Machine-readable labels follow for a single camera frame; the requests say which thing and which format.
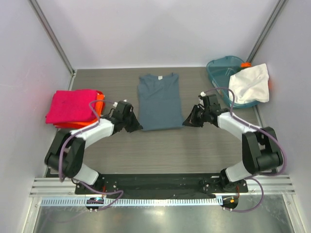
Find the grey blue t shirt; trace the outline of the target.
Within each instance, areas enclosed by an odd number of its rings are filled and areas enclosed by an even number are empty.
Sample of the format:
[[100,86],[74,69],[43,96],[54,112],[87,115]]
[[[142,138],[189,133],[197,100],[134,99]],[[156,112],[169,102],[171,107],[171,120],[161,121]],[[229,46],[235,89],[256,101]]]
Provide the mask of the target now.
[[159,131],[183,127],[179,75],[147,74],[139,77],[138,120],[143,131]]

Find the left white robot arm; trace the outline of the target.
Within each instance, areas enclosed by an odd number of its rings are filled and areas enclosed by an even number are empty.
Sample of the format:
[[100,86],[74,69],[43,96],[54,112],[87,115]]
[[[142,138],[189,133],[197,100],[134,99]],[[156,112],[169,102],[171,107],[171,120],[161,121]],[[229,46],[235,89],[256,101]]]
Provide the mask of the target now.
[[113,103],[110,113],[105,116],[99,116],[92,107],[96,102],[95,100],[89,104],[92,113],[95,114],[95,122],[77,130],[59,130],[44,160],[48,167],[58,172],[61,182],[65,178],[77,180],[92,194],[102,191],[104,177],[84,164],[85,149],[123,129],[128,133],[143,129],[135,116],[132,104],[127,101]]

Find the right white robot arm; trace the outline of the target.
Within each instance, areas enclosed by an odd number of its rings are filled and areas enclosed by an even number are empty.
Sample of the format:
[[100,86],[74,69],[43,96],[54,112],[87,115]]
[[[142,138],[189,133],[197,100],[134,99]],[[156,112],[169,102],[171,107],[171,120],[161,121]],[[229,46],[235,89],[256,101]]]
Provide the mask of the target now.
[[222,108],[215,94],[199,95],[200,103],[194,105],[183,122],[187,127],[203,127],[208,122],[225,130],[242,143],[242,160],[220,172],[219,187],[230,192],[242,180],[284,165],[284,158],[271,127],[259,128],[237,117],[228,108]]

